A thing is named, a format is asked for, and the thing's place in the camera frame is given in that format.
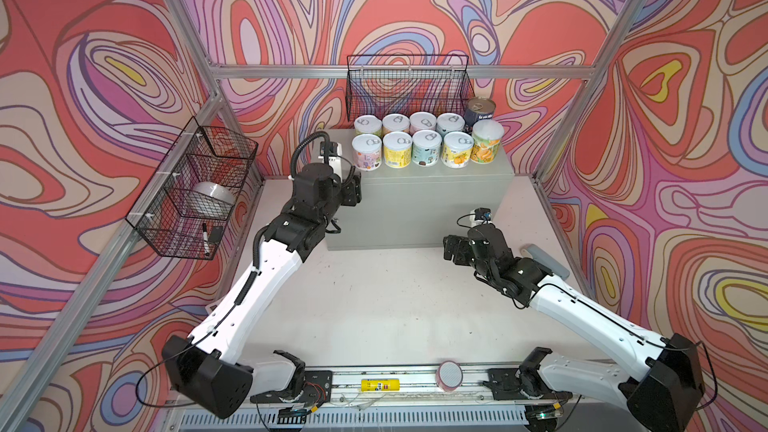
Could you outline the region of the white can red label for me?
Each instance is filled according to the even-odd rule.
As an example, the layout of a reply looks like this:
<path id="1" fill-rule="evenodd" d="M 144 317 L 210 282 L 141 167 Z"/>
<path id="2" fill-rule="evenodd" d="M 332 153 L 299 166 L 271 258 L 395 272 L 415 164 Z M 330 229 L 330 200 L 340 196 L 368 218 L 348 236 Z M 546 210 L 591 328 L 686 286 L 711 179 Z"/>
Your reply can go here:
<path id="1" fill-rule="evenodd" d="M 362 171 L 373 171 L 382 162 L 382 139 L 375 134 L 359 134 L 352 140 L 354 165 Z"/>

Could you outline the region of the white can green label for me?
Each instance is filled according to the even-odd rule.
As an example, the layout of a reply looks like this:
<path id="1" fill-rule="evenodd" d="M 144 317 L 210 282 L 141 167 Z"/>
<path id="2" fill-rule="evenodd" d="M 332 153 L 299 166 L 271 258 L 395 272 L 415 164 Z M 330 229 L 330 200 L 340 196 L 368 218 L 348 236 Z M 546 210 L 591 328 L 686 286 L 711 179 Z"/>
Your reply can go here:
<path id="1" fill-rule="evenodd" d="M 354 120 L 354 130 L 357 135 L 382 136 L 382 121 L 375 115 L 361 115 Z"/>

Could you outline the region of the white can yellow orange label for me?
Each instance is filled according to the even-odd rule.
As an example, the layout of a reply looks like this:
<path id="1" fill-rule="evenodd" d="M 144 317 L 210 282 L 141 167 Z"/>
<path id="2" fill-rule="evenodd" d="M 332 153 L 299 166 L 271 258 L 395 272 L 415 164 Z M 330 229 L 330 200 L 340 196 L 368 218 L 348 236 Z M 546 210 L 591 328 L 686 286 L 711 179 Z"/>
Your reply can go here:
<path id="1" fill-rule="evenodd" d="M 454 131 L 443 137 L 441 161 L 452 169 L 464 168 L 470 161 L 474 139 L 471 135 Z"/>

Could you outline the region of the yellow peach can plastic lid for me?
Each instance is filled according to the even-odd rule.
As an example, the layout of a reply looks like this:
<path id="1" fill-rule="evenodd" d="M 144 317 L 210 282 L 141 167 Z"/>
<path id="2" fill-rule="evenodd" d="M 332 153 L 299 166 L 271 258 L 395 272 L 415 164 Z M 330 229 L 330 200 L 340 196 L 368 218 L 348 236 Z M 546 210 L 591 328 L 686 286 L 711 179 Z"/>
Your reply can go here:
<path id="1" fill-rule="evenodd" d="M 492 119 L 476 122 L 472 129 L 474 141 L 470 160 L 477 164 L 490 164 L 494 161 L 501 146 L 504 127 Z"/>

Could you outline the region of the white can teal label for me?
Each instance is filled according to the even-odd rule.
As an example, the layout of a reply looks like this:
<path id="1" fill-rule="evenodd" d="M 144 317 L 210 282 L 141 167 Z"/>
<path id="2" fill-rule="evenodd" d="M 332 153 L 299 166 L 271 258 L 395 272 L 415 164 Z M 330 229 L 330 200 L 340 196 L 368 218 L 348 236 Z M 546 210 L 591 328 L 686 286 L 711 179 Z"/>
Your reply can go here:
<path id="1" fill-rule="evenodd" d="M 420 167 L 437 164 L 442 148 L 442 137 L 434 130 L 419 130 L 412 136 L 412 162 Z"/>

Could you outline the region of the white can pink label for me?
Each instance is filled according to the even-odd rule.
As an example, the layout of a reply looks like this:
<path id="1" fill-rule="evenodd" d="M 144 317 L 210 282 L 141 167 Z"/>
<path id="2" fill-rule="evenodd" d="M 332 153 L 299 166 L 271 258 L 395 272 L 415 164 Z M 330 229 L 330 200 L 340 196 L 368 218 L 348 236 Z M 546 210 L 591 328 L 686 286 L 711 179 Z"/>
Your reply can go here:
<path id="1" fill-rule="evenodd" d="M 415 135 L 422 130 L 434 131 L 436 129 L 437 118 L 430 112 L 418 111 L 410 115 L 409 122 L 409 134 Z"/>

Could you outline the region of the light blue spotted can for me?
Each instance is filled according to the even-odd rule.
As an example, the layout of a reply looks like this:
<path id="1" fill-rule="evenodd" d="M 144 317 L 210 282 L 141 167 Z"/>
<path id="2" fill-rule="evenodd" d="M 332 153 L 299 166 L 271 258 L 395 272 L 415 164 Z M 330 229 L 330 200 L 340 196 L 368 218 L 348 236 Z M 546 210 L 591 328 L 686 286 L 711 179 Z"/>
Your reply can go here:
<path id="1" fill-rule="evenodd" d="M 464 118 L 456 113 L 442 113 L 437 117 L 435 130 L 441 137 L 451 132 L 463 132 L 465 128 Z"/>

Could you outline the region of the dark blue tomato can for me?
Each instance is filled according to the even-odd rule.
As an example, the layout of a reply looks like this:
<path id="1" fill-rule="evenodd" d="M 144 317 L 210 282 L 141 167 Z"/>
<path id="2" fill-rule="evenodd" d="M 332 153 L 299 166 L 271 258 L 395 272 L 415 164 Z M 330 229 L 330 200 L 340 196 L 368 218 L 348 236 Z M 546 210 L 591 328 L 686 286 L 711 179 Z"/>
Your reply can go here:
<path id="1" fill-rule="evenodd" d="M 464 109 L 465 128 L 471 130 L 478 121 L 492 119 L 495 111 L 496 104 L 491 99 L 481 97 L 469 99 Z"/>

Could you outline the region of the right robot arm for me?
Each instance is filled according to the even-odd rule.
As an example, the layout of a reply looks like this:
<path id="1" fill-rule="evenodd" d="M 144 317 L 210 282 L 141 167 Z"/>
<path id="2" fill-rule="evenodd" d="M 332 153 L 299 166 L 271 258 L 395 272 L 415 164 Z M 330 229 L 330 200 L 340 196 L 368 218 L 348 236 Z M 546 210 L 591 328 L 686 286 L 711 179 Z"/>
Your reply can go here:
<path id="1" fill-rule="evenodd" d="M 544 314 L 602 351 L 611 364 L 577 360 L 535 348 L 519 365 L 516 392 L 540 398 L 568 392 L 629 412 L 649 431 L 683 431 L 705 386 L 698 344 L 664 337 L 589 299 L 550 267 L 519 257 L 493 223 L 443 239 L 445 260 L 472 268 L 476 280 L 521 308 Z"/>

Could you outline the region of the grey green stapler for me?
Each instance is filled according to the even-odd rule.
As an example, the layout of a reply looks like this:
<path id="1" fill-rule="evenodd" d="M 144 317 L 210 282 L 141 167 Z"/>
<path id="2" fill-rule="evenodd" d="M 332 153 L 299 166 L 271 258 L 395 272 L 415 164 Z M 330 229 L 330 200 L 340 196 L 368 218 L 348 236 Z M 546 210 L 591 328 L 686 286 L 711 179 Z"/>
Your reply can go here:
<path id="1" fill-rule="evenodd" d="M 567 280 L 571 275 L 571 271 L 565 265 L 558 262 L 550 254 L 535 244 L 524 245 L 520 248 L 520 253 L 523 257 L 530 258 L 539 264 L 544 265 L 562 280 Z"/>

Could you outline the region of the silver tape roll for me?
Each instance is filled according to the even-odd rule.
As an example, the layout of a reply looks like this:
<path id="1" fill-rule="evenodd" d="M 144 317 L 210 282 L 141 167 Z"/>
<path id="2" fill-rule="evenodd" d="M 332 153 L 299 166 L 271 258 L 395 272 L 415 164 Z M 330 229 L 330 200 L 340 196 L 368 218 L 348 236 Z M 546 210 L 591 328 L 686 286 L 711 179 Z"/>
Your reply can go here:
<path id="1" fill-rule="evenodd" d="M 204 181 L 193 187 L 188 204 L 198 217 L 225 220 L 235 204 L 235 196 L 221 184 Z"/>

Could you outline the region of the black marker pen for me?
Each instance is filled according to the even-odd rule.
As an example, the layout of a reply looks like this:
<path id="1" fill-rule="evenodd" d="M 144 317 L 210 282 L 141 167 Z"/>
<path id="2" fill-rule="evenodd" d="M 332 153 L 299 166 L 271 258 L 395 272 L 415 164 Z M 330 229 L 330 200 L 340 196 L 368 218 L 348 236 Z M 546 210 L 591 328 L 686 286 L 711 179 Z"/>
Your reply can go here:
<path id="1" fill-rule="evenodd" d="M 210 252 L 208 228 L 206 223 L 202 224 L 201 230 L 202 230 L 202 244 L 203 244 L 204 256 L 210 257 L 211 252 Z"/>

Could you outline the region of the pink tape roll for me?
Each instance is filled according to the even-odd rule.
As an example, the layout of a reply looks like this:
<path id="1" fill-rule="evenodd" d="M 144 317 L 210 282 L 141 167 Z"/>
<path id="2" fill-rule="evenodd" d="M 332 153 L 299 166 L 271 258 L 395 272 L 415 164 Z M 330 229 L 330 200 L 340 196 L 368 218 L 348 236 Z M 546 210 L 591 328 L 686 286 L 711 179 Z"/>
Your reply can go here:
<path id="1" fill-rule="evenodd" d="M 463 383 L 463 370 L 461 366 L 451 360 L 442 362 L 435 374 L 437 386 L 444 392 L 453 392 Z"/>

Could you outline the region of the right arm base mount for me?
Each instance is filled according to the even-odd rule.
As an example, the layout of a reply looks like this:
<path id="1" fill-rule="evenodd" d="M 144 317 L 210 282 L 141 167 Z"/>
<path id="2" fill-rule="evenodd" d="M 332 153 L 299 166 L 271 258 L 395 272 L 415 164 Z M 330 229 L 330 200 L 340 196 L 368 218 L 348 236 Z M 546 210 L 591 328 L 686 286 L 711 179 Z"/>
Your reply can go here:
<path id="1" fill-rule="evenodd" d="M 482 385 L 489 389 L 493 399 L 505 400 L 556 400 L 568 402 L 573 394 L 555 391 L 547 386 L 539 372 L 529 368 L 491 368 L 488 379 Z"/>

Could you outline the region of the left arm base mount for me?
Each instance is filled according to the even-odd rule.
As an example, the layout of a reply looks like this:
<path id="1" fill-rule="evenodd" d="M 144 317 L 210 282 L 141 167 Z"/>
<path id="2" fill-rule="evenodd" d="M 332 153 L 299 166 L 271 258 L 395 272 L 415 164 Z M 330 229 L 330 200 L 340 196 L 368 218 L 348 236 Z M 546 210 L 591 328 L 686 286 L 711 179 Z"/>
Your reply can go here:
<path id="1" fill-rule="evenodd" d="M 292 378 L 285 389 L 252 395 L 250 402 L 259 405 L 320 406 L 331 399 L 332 385 L 333 372 L 331 370 L 309 370 Z"/>

